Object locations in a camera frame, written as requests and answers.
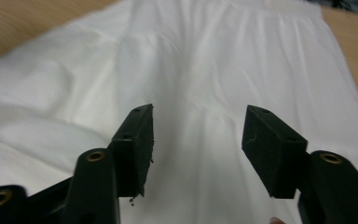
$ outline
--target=white fabric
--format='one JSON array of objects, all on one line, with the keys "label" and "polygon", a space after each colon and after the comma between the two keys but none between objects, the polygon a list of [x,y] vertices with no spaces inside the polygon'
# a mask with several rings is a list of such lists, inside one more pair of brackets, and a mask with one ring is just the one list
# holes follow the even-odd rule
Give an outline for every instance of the white fabric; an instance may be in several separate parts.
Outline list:
[{"label": "white fabric", "polygon": [[247,105],[265,107],[358,168],[358,93],[318,7],[291,0],[127,0],[0,58],[0,185],[29,194],[106,147],[154,104],[145,197],[122,223],[300,223],[241,151]]}]

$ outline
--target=black plastic part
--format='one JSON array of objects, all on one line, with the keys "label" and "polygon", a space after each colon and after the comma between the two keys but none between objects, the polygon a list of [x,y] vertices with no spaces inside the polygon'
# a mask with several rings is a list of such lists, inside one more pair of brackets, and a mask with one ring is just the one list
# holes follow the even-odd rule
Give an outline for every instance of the black plastic part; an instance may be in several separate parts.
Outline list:
[{"label": "black plastic part", "polygon": [[303,224],[325,223],[324,210],[317,197],[308,199],[304,193],[301,193],[297,206]]},{"label": "black plastic part", "polygon": [[293,199],[307,162],[307,140],[270,111],[248,105],[242,149],[269,196]]},{"label": "black plastic part", "polygon": [[153,106],[133,109],[112,139],[119,197],[145,194],[147,171],[152,160],[154,145]]},{"label": "black plastic part", "polygon": [[311,153],[310,178],[326,224],[358,224],[358,172],[347,159],[328,151]]},{"label": "black plastic part", "polygon": [[0,224],[19,223],[26,200],[27,195],[23,187],[16,185],[0,187]]},{"label": "black plastic part", "polygon": [[72,177],[65,179],[29,197],[23,223],[58,223],[71,180]]},{"label": "black plastic part", "polygon": [[120,223],[111,150],[96,148],[78,158],[63,208],[62,223]]}]

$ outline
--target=wrinkled fabric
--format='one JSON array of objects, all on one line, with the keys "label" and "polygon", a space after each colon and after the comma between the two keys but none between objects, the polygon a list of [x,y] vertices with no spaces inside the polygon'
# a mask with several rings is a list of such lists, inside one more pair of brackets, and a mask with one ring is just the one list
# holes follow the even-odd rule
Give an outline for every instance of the wrinkled fabric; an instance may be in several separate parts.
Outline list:
[{"label": "wrinkled fabric", "polygon": [[121,199],[122,223],[301,223],[241,151],[247,105],[358,169],[358,93],[319,7],[126,0],[0,58],[0,185],[34,194],[65,179],[146,104],[155,162],[145,197]]}]

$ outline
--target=white cloth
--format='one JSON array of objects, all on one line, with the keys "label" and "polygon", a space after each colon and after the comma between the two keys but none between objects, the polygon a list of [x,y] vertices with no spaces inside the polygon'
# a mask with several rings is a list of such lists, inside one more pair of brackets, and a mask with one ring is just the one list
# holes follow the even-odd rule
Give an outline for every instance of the white cloth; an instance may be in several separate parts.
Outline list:
[{"label": "white cloth", "polygon": [[358,168],[358,93],[319,7],[291,0],[127,0],[0,58],[0,185],[71,175],[153,104],[145,197],[122,223],[300,223],[241,151],[247,105]]}]

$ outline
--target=wooden table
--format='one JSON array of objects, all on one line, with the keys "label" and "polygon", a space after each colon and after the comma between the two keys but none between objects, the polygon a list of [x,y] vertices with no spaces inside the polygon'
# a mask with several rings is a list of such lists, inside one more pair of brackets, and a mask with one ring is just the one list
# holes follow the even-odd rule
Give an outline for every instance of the wooden table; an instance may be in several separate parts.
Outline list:
[{"label": "wooden table", "polygon": [[[46,30],[117,0],[0,0],[0,55]],[[358,87],[358,14],[323,7]]]}]

